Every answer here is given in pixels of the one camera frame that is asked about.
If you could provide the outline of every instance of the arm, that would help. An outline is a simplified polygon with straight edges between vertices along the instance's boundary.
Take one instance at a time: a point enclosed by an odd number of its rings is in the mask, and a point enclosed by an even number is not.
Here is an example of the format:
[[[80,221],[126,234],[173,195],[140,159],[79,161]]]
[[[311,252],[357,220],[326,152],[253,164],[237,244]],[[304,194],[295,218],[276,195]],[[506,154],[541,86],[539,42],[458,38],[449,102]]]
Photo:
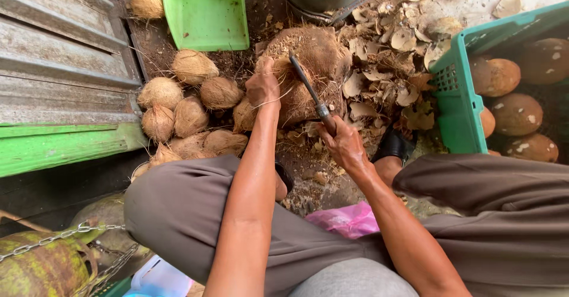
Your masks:
[[[378,176],[358,131],[338,116],[334,120],[335,138],[323,125],[318,131],[334,160],[369,201],[397,272],[420,296],[470,296],[439,243]]]
[[[281,102],[273,61],[246,83],[260,106],[229,190],[204,296],[262,296],[275,204],[276,124]]]

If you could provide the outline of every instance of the brown pants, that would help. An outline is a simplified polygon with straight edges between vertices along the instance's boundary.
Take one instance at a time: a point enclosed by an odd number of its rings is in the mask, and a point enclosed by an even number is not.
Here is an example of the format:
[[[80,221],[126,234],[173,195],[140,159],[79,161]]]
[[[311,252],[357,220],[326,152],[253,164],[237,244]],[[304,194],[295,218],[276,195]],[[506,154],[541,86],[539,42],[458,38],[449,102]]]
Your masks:
[[[124,219],[141,244],[196,281],[210,273],[239,159],[169,162],[137,178]],[[393,188],[466,217],[423,220],[474,296],[569,295],[569,167],[489,155],[427,155]],[[324,267],[365,257],[393,268],[381,233],[357,240],[275,204],[266,296],[286,296]]]

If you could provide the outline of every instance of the pink plastic bag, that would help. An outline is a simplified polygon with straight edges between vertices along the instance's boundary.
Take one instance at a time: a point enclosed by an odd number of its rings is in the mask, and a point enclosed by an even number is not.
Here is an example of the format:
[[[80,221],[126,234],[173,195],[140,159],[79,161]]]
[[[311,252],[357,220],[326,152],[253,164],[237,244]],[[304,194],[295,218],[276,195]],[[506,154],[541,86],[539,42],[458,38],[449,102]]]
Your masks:
[[[380,231],[372,208],[365,201],[338,209],[318,210],[304,219],[349,239]]]

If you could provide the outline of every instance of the black sandal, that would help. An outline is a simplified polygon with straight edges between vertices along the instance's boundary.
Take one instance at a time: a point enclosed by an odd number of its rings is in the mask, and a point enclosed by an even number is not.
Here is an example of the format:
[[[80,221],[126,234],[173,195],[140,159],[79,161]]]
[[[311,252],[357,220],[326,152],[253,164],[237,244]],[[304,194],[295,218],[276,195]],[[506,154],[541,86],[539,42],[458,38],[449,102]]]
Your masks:
[[[391,124],[381,136],[380,145],[373,155],[371,162],[376,162],[383,157],[395,156],[401,159],[402,165],[409,160],[417,144],[417,133],[413,131],[413,140],[408,140],[403,134],[393,128]]]

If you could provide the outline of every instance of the green dustpan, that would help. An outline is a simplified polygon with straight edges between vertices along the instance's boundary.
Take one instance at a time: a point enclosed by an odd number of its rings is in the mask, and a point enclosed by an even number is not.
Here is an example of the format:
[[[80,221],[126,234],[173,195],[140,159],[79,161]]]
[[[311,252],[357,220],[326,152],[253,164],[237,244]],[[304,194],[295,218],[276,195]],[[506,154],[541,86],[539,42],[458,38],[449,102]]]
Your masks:
[[[245,0],[164,0],[164,12],[178,49],[249,48]]]

